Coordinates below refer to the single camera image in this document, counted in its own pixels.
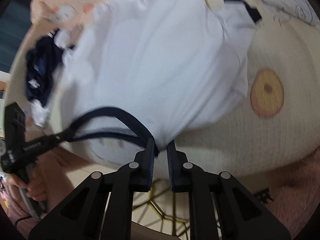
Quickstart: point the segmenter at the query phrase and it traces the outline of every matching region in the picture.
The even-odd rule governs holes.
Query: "cartoon print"
[[[53,24],[61,24],[65,22],[70,22],[76,17],[76,10],[68,5],[64,4],[59,9],[55,8],[50,11],[49,21]]]
[[[254,113],[261,118],[276,116],[284,104],[284,89],[278,75],[272,69],[257,73],[250,93]]]
[[[89,12],[91,12],[93,10],[93,8],[94,8],[94,5],[92,3],[85,3],[83,5],[83,12],[85,14],[88,14]]]
[[[298,6],[298,5],[296,6],[296,15],[300,19],[306,19],[307,18],[306,14],[303,11],[303,8]]]
[[[273,20],[275,22],[279,22],[280,26],[282,27],[282,23],[286,23],[291,19],[291,16],[285,12],[284,7],[282,9],[270,6],[266,3],[264,3],[263,0],[258,0],[258,3],[261,5],[261,7],[268,12],[270,15],[273,16]]]

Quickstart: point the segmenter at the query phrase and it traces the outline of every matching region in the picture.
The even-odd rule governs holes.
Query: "fabric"
[[[254,23],[257,23],[259,20],[262,19],[259,11],[256,8],[251,8],[249,6],[249,4],[247,4],[245,1],[243,1],[243,0],[224,0],[225,3],[228,2],[228,1],[231,1],[231,2],[233,2],[233,1],[235,1],[235,2],[237,2],[237,1],[238,2],[243,2],[247,12],[249,13],[249,15],[250,15],[251,19],[254,21]]]
[[[29,101],[37,99],[45,107],[52,87],[52,74],[62,62],[63,49],[54,44],[54,38],[42,37],[34,49],[26,55],[26,96]]]
[[[11,195],[9,194],[8,200],[8,217],[10,221],[15,224],[16,221],[20,218],[27,217],[29,214],[24,212],[18,205],[15,203]],[[17,224],[17,230],[23,235],[25,239],[28,239],[30,230],[37,224],[33,218],[25,219],[20,221]]]
[[[320,23],[318,16],[307,0],[262,0],[267,5],[299,18],[310,25]]]
[[[40,101],[37,99],[32,100],[30,106],[33,122],[38,126],[44,126],[48,115],[50,114],[50,107],[42,107]]]
[[[247,96],[255,24],[242,1],[108,0],[64,60],[62,124],[104,106],[136,117],[162,150],[181,131],[216,122]],[[112,118],[81,129],[128,128]]]
[[[77,43],[83,26],[81,24],[75,25],[69,29],[60,29],[54,36],[54,44],[60,49],[73,49],[73,46]]]
[[[217,123],[175,139],[190,162],[234,176],[285,166],[320,145],[319,31],[295,17],[281,24],[257,0],[245,1],[263,18],[248,52],[250,96]],[[165,165],[160,154],[155,173]]]
[[[141,146],[143,148],[147,147],[147,143],[150,138],[153,138],[152,134],[148,131],[148,129],[139,122],[134,116],[129,114],[128,112],[116,108],[116,107],[102,107],[90,111],[78,119],[74,120],[69,129],[72,131],[78,131],[80,127],[88,123],[90,120],[96,117],[113,117],[118,119],[124,125],[126,125],[129,131],[125,132],[123,130],[113,130],[113,129],[103,129],[99,132],[92,133],[92,134],[78,134],[73,136],[73,138],[69,139],[68,142],[75,142],[79,140],[86,140],[91,138],[118,138],[125,140],[127,142],[131,142],[136,144],[137,146]],[[154,146],[154,154],[158,156],[158,149]]]

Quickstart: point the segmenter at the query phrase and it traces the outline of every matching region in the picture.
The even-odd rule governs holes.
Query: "black strap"
[[[73,137],[69,139],[68,142],[107,137],[107,138],[119,138],[145,148],[147,146],[148,139],[153,138],[149,130],[137,118],[135,118],[133,115],[117,107],[103,107],[103,108],[98,108],[91,112],[88,112],[83,116],[79,117],[77,120],[73,121],[69,128],[75,133],[81,126],[89,122],[91,119],[99,116],[109,116],[109,117],[117,118],[119,121],[124,123],[137,136],[100,131],[96,133],[86,134],[77,138]],[[159,153],[159,150],[155,145],[156,156],[158,156],[158,153]]]
[[[254,23],[257,23],[259,20],[262,19],[259,11],[256,8],[251,8],[249,4],[247,4],[244,0],[224,0],[224,1],[236,1],[236,2],[243,2],[245,5],[245,8],[247,9],[251,19],[254,21]]]

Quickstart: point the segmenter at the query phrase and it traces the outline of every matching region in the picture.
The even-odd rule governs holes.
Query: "bed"
[[[33,25],[12,64],[5,105],[16,101],[26,109],[25,54],[35,42],[57,27],[79,23],[86,26],[92,19],[92,9],[102,1],[32,1]],[[212,9],[223,3],[223,0],[207,1]],[[248,53],[247,99],[217,123],[185,131],[175,140],[178,150],[204,170],[214,173],[226,170],[238,177],[298,161],[320,145],[319,28],[293,17],[278,21],[258,0],[246,1],[256,6],[263,18]],[[273,99],[268,97],[265,84],[276,91]],[[61,131],[61,90],[57,88],[54,93],[47,133]],[[104,139],[101,147],[107,145],[110,143]],[[112,160],[101,159],[92,152],[90,142],[65,143],[64,147],[103,166],[117,168],[123,164],[117,155]],[[128,156],[127,161],[132,161],[134,155]],[[155,176],[167,177],[165,153],[155,161]]]

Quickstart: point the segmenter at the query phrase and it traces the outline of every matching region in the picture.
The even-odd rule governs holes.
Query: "black cable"
[[[26,216],[26,217],[24,217],[24,218],[19,218],[19,219],[16,221],[16,223],[14,224],[14,226],[17,228],[17,224],[18,224],[19,221],[25,220],[25,219],[28,219],[28,218],[31,218],[31,216],[28,215],[28,216]]]

